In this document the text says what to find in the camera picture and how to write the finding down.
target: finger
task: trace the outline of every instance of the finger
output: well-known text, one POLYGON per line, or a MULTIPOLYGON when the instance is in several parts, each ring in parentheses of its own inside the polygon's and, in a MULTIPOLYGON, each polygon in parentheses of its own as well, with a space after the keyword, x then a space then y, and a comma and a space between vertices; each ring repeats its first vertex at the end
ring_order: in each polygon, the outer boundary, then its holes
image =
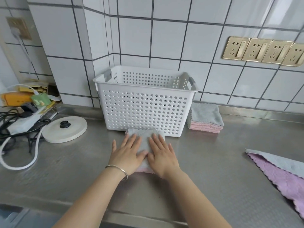
POLYGON ((159 135, 158 137, 159 137, 159 141, 161 142, 161 144, 163 145, 163 147, 165 149, 169 149, 169 147, 168 147, 167 143, 165 142, 165 139, 163 138, 163 136, 159 135))
POLYGON ((114 153, 116 150, 116 141, 115 139, 113 140, 113 143, 112 143, 112 153, 114 153))
POLYGON ((147 159, 149 164, 154 163, 154 155, 152 153, 148 153, 147 159))
POLYGON ((145 159, 145 157, 147 156, 147 154, 148 154, 148 151, 146 151, 146 150, 144 150, 144 151, 142 151, 141 153, 139 153, 138 155, 137 155, 137 161, 138 161, 138 164, 140 165, 141 163, 142 163, 142 161, 145 159))
POLYGON ((134 141, 135 141, 135 139, 136 139, 136 134, 133 134, 133 135, 129 138, 129 140, 128 140, 126 146, 129 147, 129 148, 131 148, 132 145, 133 145, 133 143, 134 143, 134 141))
POLYGON ((128 141, 128 138, 129 138, 129 133, 127 133, 127 134, 125 135, 125 137, 124 137, 124 139, 123 139, 123 141, 122 141, 122 143, 121 143, 120 148, 121 148, 121 147, 124 147, 124 146, 126 145, 126 143, 127 143, 127 141, 128 141))
POLYGON ((137 153, 137 151, 138 151, 138 149, 140 147, 140 144, 141 144, 141 140, 142 140, 141 137, 138 137, 136 139, 136 141, 133 143, 133 146, 131 148, 132 152, 137 153))
POLYGON ((156 143, 154 142, 153 138, 151 138, 151 137, 149 138, 149 143, 150 143, 153 153, 156 154, 159 151, 159 148, 156 145, 156 143))
POLYGON ((158 139, 158 137, 155 134, 152 135, 152 138, 153 138, 154 142, 156 143, 156 145, 158 146, 159 149, 164 148, 164 146, 162 145, 162 143, 160 142, 160 140, 158 139))
POLYGON ((171 151, 171 153, 173 153, 175 155, 175 152, 174 152, 174 149, 173 149, 171 143, 169 143, 169 150, 171 151))

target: white plastic basket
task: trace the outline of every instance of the white plastic basket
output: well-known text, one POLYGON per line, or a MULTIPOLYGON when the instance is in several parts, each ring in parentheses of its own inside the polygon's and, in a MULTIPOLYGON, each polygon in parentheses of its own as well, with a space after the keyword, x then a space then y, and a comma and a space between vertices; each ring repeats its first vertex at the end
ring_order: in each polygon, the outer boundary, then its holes
POLYGON ((195 92, 186 72, 115 66, 93 79, 108 130, 162 130, 180 137, 195 92))

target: wall switch plate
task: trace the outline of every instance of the wall switch plate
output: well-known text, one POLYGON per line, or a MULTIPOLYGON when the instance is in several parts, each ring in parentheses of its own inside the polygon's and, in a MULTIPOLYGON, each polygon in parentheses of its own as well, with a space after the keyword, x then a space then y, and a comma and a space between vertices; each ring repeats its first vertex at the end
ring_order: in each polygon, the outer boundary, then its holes
POLYGON ((241 60, 250 38, 229 37, 222 58, 241 60))
POLYGON ((273 40, 262 60, 264 63, 281 64, 293 42, 273 40))
POLYGON ((251 62, 262 61, 271 39, 251 38, 242 60, 251 62))
POLYGON ((304 44, 294 43, 284 58, 283 66, 301 66, 304 62, 304 44))
POLYGON ((23 18, 6 17, 6 20, 7 20, 7 23, 9 24, 9 26, 11 28, 17 28, 17 29, 20 30, 20 38, 21 39, 27 39, 27 40, 32 39, 23 18))

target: right hand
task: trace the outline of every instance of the right hand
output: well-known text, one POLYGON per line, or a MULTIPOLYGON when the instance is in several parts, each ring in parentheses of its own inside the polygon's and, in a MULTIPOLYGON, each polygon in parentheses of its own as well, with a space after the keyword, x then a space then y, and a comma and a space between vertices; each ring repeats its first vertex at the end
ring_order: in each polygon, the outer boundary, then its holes
POLYGON ((161 178, 168 180, 172 173, 180 170, 171 143, 167 145, 161 135, 159 138, 153 134, 149 138, 153 153, 148 153, 148 162, 152 170, 161 178))

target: forearm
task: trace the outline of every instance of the forearm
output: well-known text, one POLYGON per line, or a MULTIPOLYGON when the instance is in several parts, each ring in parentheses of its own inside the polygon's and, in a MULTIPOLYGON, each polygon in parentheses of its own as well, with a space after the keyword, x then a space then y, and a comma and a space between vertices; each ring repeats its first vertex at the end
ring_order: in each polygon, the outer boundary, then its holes
POLYGON ((167 179, 190 228, 231 228, 186 173, 176 170, 167 179))
POLYGON ((108 203, 124 173, 106 168, 53 228, 98 228, 108 203))

